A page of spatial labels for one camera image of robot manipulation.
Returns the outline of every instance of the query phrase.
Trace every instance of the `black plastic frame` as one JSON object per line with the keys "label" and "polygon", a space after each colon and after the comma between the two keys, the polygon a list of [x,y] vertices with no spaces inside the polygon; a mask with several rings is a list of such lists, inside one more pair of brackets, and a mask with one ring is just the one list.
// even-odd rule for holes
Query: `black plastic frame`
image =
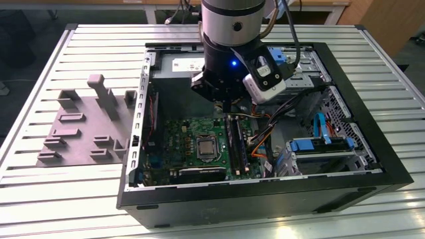
{"label": "black plastic frame", "polygon": [[[201,46],[199,42],[180,44],[156,43],[147,44],[147,48]],[[266,43],[268,46],[294,46],[293,43],[276,42]],[[364,175],[348,175],[336,177],[309,177],[306,179],[269,181],[260,183],[247,183],[236,185],[216,185],[208,187],[176,188],[167,187],[156,190],[124,192],[125,184],[125,163],[123,165],[123,174],[119,190],[117,208],[124,206],[148,206],[160,203],[199,201],[224,199],[233,197],[248,197],[270,194],[320,191],[341,188],[358,188],[358,191],[373,191],[374,186],[386,185],[385,190],[393,191],[405,185],[413,183],[413,179],[398,159],[396,152],[389,144],[384,133],[372,117],[372,114],[354,90],[354,87],[341,69],[341,66],[325,43],[301,43],[301,46],[314,49],[324,67],[333,79],[333,83],[341,93],[341,97],[352,113],[352,121],[358,125],[361,133],[366,139],[370,150],[382,166],[384,173],[370,173]],[[340,205],[348,205],[356,198]]]}

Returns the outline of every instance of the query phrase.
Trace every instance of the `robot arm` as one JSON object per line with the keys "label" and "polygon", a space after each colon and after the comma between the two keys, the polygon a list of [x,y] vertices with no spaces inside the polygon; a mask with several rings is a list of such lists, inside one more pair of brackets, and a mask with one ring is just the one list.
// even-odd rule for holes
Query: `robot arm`
{"label": "robot arm", "polygon": [[[203,0],[205,66],[192,79],[192,89],[209,101],[231,102],[250,95],[260,104],[284,89],[294,66],[281,65],[269,53],[261,38],[261,20],[266,0]],[[277,17],[276,8],[270,21]]]}

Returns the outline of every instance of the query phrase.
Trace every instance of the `connector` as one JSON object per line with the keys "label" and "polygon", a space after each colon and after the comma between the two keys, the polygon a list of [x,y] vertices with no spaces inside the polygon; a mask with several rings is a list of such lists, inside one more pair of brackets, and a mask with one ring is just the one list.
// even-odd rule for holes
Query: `connector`
{"label": "connector", "polygon": [[173,21],[173,18],[172,18],[172,17],[169,17],[169,18],[167,18],[167,20],[165,20],[164,24],[165,24],[165,25],[168,25],[168,24],[171,24],[171,23],[172,23],[172,21]]}

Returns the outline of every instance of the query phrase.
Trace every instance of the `aluminum workbench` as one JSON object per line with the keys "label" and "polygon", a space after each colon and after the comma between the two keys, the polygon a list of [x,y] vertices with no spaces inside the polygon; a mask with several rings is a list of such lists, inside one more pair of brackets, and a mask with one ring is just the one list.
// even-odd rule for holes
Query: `aluminum workbench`
{"label": "aluminum workbench", "polygon": [[[326,42],[414,183],[338,213],[147,230],[116,210],[120,164],[36,168],[61,89],[95,96],[89,74],[113,94],[139,85],[147,42],[199,39],[196,25],[79,25],[65,30],[0,149],[0,237],[422,238],[425,99],[365,30],[297,26],[301,41]],[[276,26],[265,41],[292,41]]]}

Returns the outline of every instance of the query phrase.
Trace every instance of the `cpu socket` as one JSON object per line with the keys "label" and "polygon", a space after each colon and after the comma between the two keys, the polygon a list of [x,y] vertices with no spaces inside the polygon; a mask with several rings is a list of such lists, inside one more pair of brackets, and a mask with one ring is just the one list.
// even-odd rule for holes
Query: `cpu socket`
{"label": "cpu socket", "polygon": [[217,158],[217,138],[215,135],[197,136],[197,158],[209,163]]}

